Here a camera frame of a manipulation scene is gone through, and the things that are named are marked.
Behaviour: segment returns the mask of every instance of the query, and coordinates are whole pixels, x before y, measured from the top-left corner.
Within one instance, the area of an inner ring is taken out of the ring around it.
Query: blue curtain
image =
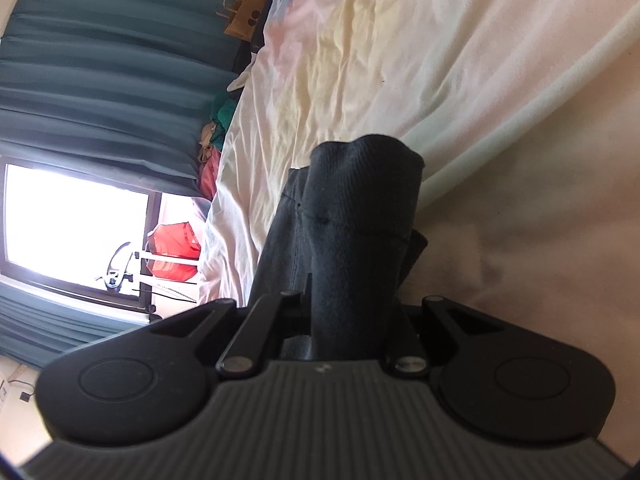
[[[0,154],[198,195],[200,131],[235,79],[222,0],[18,0],[0,43]]]
[[[66,350],[148,322],[142,314],[127,317],[78,310],[0,282],[0,354],[40,369]]]

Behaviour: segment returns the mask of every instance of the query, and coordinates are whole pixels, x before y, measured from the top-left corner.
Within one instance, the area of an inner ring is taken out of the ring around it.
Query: paper bag
[[[225,34],[240,40],[251,41],[265,1],[224,0],[222,6],[226,13],[216,11],[216,14],[226,18]]]

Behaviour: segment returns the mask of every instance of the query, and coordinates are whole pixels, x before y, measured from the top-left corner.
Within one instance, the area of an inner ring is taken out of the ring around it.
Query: pastel bed sheet
[[[402,288],[592,352],[640,458],[639,0],[274,0],[226,138],[200,301],[249,295],[287,170],[368,133],[424,157]]]

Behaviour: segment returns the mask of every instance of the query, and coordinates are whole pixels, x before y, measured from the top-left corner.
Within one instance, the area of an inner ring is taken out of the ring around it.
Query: bed
[[[400,291],[583,348],[640,458],[640,0],[274,0],[226,137],[200,302],[245,304],[289,168],[368,133],[423,156]]]

